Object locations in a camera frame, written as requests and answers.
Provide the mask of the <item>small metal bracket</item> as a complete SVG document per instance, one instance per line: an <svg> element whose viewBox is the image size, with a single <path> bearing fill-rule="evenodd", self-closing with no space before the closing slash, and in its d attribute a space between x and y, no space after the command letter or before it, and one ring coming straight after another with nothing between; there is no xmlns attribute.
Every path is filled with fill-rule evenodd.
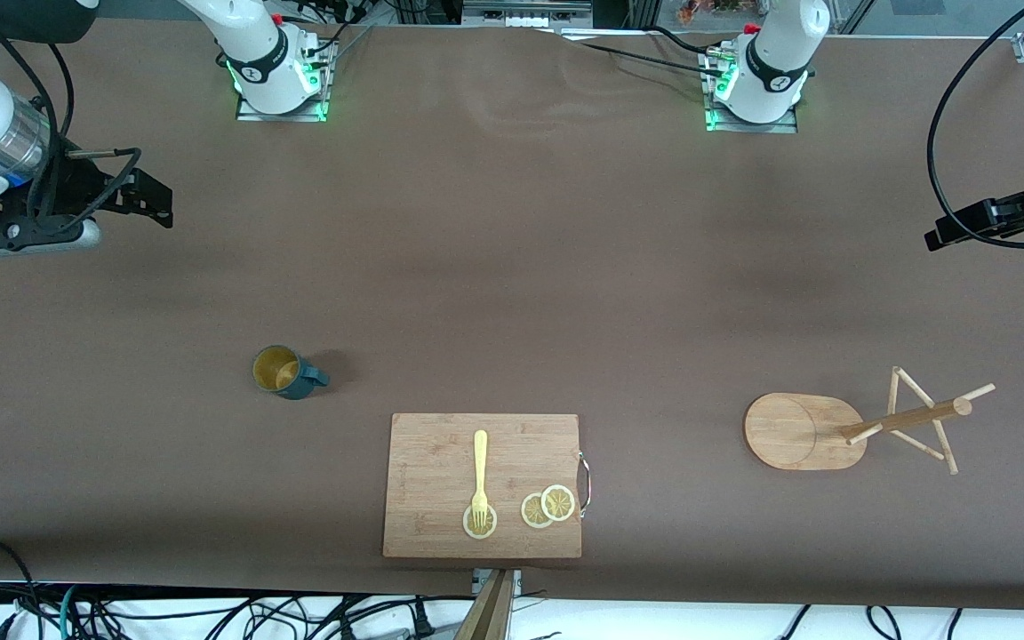
<svg viewBox="0 0 1024 640"><path fill-rule="evenodd" d="M483 588L486 587L488 580L494 578L498 571L494 570L494 568L476 568L473 570L470 581L472 595L479 596ZM519 598L523 595L523 572L520 570L507 570L507 573L513 580L513 596Z"/></svg>

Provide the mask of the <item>wooden mug rack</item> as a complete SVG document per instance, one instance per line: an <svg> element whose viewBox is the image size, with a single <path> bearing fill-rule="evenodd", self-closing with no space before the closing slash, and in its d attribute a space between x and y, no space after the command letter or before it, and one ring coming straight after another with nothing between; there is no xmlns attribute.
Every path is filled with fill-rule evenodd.
<svg viewBox="0 0 1024 640"><path fill-rule="evenodd" d="M885 414L878 419L862 419L841 398L769 393L748 406L742 432L750 451L779 470L851 468L864 458L871 438L885 435L944 463L955 476L959 466L944 421L970 416L974 401L995 390L988 382L938 402L906 369L893 367Z"/></svg>

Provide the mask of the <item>teal cup yellow inside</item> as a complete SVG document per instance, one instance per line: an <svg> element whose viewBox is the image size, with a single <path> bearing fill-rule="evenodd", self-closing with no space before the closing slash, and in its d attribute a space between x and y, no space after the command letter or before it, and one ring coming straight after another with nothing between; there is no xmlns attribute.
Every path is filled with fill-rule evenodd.
<svg viewBox="0 0 1024 640"><path fill-rule="evenodd" d="M284 345L268 346L257 353L252 377L259 388L292 401L304 400L317 388L330 385L329 374Z"/></svg>

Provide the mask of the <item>yellow plastic fork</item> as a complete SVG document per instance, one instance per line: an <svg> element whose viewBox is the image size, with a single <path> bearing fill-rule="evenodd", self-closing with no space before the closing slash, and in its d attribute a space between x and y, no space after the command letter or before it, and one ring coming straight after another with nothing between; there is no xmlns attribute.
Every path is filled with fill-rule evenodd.
<svg viewBox="0 0 1024 640"><path fill-rule="evenodd" d="M470 519L473 528L480 530L488 520L489 503L486 495L486 461L488 434L477 430L473 434L473 470L475 470L475 490L470 501Z"/></svg>

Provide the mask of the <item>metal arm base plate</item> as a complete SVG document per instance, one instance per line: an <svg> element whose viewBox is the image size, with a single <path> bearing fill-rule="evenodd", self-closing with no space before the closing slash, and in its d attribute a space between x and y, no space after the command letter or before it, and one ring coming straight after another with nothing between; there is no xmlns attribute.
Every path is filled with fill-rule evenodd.
<svg viewBox="0 0 1024 640"><path fill-rule="evenodd" d="M728 80L734 80L736 66L734 63L734 50L727 47L725 43L716 47L706 48L706 52L698 54L698 62L706 70L719 70L722 76L700 76L700 88L703 94L703 112L706 112L706 129L710 132L742 132L742 133L770 133L770 134L794 134L799 130L797 124L796 104L793 102L784 117L771 123L751 123L736 117L734 113L716 97L716 90L720 86L728 84Z"/></svg>
<svg viewBox="0 0 1024 640"><path fill-rule="evenodd" d="M287 56L261 81L258 68L227 59L238 93L236 118L253 122L323 123L328 120L336 44L316 33L288 39Z"/></svg>

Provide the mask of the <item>aluminium frame rail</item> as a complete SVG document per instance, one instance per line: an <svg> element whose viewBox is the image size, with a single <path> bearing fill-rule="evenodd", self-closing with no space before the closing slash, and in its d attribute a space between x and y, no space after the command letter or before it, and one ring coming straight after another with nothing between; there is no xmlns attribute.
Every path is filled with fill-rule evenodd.
<svg viewBox="0 0 1024 640"><path fill-rule="evenodd" d="M495 28L592 28L592 0L462 0L460 24Z"/></svg>

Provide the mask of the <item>wooden cutting board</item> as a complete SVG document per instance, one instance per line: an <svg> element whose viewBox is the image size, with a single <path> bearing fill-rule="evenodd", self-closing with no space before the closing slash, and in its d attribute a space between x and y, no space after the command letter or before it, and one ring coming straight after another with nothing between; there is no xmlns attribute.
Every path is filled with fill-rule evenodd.
<svg viewBox="0 0 1024 640"><path fill-rule="evenodd" d="M462 515L475 490L473 434L488 434L486 495L499 523L475 540ZM546 528L521 518L534 492L580 481L573 414L396 413L391 425L383 555L435 562L549 562L582 555L580 514Z"/></svg>

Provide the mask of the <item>wooden post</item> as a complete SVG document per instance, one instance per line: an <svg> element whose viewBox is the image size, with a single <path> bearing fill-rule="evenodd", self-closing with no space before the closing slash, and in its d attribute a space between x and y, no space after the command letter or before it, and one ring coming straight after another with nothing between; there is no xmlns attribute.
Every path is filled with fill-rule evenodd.
<svg viewBox="0 0 1024 640"><path fill-rule="evenodd" d="M500 568L473 600L452 640L508 640L509 618L515 603L512 591L512 578Z"/></svg>

